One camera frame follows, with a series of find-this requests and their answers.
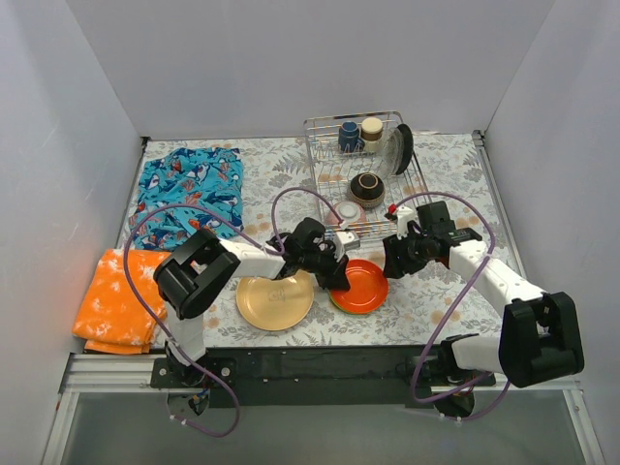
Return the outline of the orange plate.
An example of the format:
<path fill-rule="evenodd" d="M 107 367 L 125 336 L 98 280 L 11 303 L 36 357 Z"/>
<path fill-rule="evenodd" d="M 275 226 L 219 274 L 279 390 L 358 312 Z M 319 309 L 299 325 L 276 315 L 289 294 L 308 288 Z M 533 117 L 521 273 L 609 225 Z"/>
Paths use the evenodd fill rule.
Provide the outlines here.
<path fill-rule="evenodd" d="M 363 259 L 350 260 L 346 275 L 351 288 L 348 291 L 331 291 L 329 296 L 334 295 L 358 304 L 372 300 L 386 301 L 389 293 L 388 280 L 376 264 Z"/>

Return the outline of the beige bear plate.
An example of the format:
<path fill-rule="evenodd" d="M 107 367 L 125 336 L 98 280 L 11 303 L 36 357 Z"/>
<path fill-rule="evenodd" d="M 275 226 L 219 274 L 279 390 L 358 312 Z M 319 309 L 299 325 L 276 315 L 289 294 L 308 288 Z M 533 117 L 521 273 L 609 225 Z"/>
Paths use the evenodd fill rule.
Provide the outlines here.
<path fill-rule="evenodd" d="M 242 278 L 236 305 L 243 319 L 258 329 L 281 331 L 301 322 L 314 302 L 314 277 L 300 270 L 282 280 Z"/>

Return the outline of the floral patterned bowl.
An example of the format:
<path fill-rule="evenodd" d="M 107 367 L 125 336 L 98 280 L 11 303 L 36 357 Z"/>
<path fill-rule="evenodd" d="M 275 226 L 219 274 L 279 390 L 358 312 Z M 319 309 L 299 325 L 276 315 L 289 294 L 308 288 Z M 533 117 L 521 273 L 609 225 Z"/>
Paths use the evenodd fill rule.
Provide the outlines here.
<path fill-rule="evenodd" d="M 333 208 L 338 217 L 348 225 L 366 221 L 365 210 L 354 201 L 340 201 Z"/>

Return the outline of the brown rimmed cream bowl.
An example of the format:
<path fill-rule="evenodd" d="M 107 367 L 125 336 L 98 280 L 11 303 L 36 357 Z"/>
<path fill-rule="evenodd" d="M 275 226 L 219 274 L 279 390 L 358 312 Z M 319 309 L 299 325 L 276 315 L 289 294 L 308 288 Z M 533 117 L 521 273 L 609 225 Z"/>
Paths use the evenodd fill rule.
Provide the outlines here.
<path fill-rule="evenodd" d="M 362 172 L 349 183 L 347 199 L 365 209 L 375 208 L 383 203 L 385 185 L 380 176 L 374 172 Z"/>

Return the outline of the clear ribbed glass plate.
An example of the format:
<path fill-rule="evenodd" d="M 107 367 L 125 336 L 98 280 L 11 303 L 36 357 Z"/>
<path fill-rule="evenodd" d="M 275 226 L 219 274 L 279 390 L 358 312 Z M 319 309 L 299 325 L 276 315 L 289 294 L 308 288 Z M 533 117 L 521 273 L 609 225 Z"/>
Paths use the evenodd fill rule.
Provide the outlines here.
<path fill-rule="evenodd" d="M 394 170 L 392 172 L 392 175 L 395 174 L 399 161 L 400 161 L 400 157 L 401 157 L 401 150 L 402 150 L 402 136 L 400 134 L 400 132 L 397 130 L 397 128 L 392 129 L 392 136 L 393 136 L 393 148 L 394 148 Z"/>

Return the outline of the dark blue mug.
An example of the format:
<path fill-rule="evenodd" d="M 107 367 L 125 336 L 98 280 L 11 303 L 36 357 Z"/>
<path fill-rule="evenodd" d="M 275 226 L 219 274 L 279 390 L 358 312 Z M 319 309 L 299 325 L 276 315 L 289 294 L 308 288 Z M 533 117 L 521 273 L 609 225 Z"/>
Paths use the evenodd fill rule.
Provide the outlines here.
<path fill-rule="evenodd" d="M 339 127 L 338 146 L 343 153 L 362 151 L 365 142 L 360 136 L 360 130 L 355 121 L 345 121 Z"/>

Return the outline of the lime green plate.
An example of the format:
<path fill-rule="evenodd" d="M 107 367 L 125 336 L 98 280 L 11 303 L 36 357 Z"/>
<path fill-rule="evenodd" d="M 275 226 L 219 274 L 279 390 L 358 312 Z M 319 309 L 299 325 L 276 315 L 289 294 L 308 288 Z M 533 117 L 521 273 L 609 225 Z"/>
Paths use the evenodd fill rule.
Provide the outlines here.
<path fill-rule="evenodd" d="M 355 303 L 349 300 L 336 298 L 334 295 L 330 297 L 331 303 L 339 310 L 351 315 L 368 315 L 377 311 L 383 304 L 383 300 L 372 300 L 365 303 Z"/>

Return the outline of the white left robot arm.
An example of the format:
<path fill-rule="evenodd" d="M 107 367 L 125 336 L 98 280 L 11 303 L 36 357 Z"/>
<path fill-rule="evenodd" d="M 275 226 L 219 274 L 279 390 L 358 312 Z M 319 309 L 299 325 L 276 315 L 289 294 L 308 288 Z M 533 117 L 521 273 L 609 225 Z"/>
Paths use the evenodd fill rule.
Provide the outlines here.
<path fill-rule="evenodd" d="M 221 239 L 210 231 L 193 234 L 154 272 L 159 295 L 173 310 L 166 357 L 174 378 L 187 388 L 204 380 L 206 346 L 199 320 L 230 280 L 281 280 L 303 270 L 323 289 L 347 291 L 351 287 L 347 252 L 358 247 L 357 233 L 338 229 L 329 234 L 321 222 L 309 217 L 293 232 L 274 235 L 259 245 Z"/>

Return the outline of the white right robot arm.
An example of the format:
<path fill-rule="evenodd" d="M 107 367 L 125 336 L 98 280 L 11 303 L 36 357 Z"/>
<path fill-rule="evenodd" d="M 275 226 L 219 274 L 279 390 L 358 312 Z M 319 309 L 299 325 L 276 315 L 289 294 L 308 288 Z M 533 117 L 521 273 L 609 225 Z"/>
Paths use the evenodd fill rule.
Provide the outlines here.
<path fill-rule="evenodd" d="M 526 388 L 584 369 L 576 307 L 567 294 L 551 294 L 493 258 L 477 232 L 455 225 L 442 201 L 417 209 L 393 204 L 386 216 L 397 226 L 383 240 L 387 279 L 443 264 L 502 319 L 497 338 L 460 335 L 441 343 L 438 371 L 446 383 L 460 385 L 477 371 L 501 373 Z"/>

